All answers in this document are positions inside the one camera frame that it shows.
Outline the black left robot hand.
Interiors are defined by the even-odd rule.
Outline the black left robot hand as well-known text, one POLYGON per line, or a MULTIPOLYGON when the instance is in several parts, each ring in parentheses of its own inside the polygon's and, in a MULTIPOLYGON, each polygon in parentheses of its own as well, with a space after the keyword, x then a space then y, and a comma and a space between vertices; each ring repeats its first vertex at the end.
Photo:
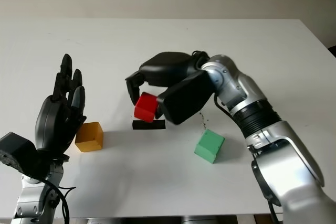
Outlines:
POLYGON ((61 159, 86 120, 85 88, 82 73, 72 70, 72 58, 63 56, 54 90, 43 102, 35 125, 35 143, 39 153, 61 159))

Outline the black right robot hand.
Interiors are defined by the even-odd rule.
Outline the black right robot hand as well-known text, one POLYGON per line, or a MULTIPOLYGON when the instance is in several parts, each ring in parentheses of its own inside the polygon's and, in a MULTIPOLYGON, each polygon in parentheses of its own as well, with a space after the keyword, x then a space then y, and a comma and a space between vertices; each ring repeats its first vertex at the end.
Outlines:
POLYGON ((155 55, 125 79, 132 103, 137 103, 140 86, 145 82, 155 87, 171 87, 195 73, 207 60, 207 54, 200 51, 191 55, 183 52, 161 52, 155 55))

